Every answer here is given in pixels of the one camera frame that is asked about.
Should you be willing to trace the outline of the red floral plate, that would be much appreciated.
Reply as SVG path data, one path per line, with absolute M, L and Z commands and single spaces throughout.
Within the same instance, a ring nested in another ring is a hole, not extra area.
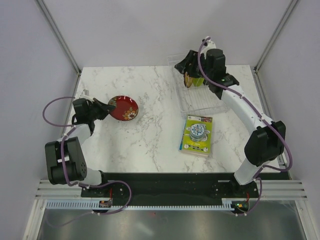
M 139 107 L 135 100 L 126 95 L 111 98 L 108 105 L 114 106 L 110 115 L 118 121 L 130 121 L 138 116 Z

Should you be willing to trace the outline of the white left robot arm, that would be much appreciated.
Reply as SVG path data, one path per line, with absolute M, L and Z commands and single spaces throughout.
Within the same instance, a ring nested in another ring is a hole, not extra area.
M 75 114 L 63 137 L 45 144 L 45 159 L 48 180 L 52 185 L 92 188 L 99 197 L 106 196 L 110 185 L 103 180 L 100 170 L 87 167 L 82 144 L 95 130 L 95 121 L 104 120 L 116 107 L 96 98 L 78 98 L 72 101 Z

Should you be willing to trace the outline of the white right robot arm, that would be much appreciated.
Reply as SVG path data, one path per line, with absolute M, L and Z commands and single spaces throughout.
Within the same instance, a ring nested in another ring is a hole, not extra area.
M 229 191 L 235 197 L 247 191 L 270 162 L 285 150 L 286 126 L 263 114 L 245 95 L 239 81 L 227 71 L 226 57 L 221 49 L 210 49 L 198 54 L 190 50 L 173 68 L 182 75 L 185 88 L 202 87 L 216 95 L 241 120 L 250 137 L 244 146 L 245 159 L 234 172 Z

